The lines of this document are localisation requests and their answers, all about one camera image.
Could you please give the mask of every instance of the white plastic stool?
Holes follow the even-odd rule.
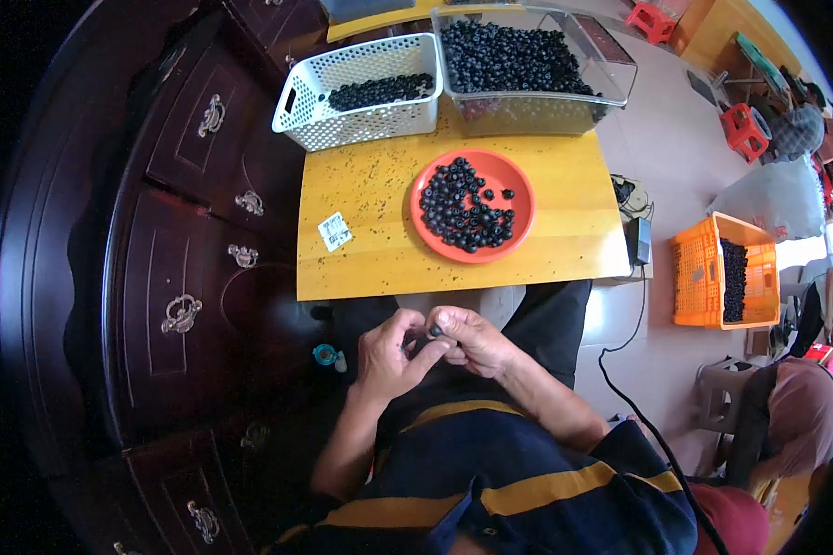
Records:
[[[735,362],[742,362],[750,367],[737,371]],[[730,357],[725,361],[701,367],[697,376],[697,384],[700,387],[700,414],[695,422],[696,427],[711,432],[734,433],[744,385],[756,370],[758,366]],[[729,404],[725,404],[725,393],[731,398]]]

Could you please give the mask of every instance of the red plastic stool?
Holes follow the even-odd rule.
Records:
[[[725,130],[728,146],[742,154],[747,163],[756,161],[768,148],[771,131],[768,130],[765,120],[761,116],[755,116],[748,105],[734,105],[719,116],[719,121]]]
[[[626,25],[638,27],[647,35],[647,41],[652,44],[670,41],[676,22],[666,15],[666,12],[648,2],[636,2],[633,13],[626,18]]]

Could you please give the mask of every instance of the orange plastic crate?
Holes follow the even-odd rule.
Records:
[[[747,249],[744,319],[722,321],[725,268],[719,239]],[[775,265],[775,238],[736,217],[713,212],[693,228],[670,239],[676,303],[672,321],[681,326],[740,329],[777,324],[781,284]]]

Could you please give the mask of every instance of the plastic bag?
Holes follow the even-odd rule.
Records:
[[[821,179],[807,155],[743,176],[706,209],[714,211],[765,229],[777,242],[820,237],[826,224]]]

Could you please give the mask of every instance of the white plastic basket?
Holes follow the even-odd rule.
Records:
[[[402,100],[339,112],[330,92],[344,84],[428,73],[425,99]],[[274,110],[272,130],[286,133],[308,152],[373,139],[431,133],[444,90],[438,45],[432,33],[381,38],[300,61],[287,76]]]

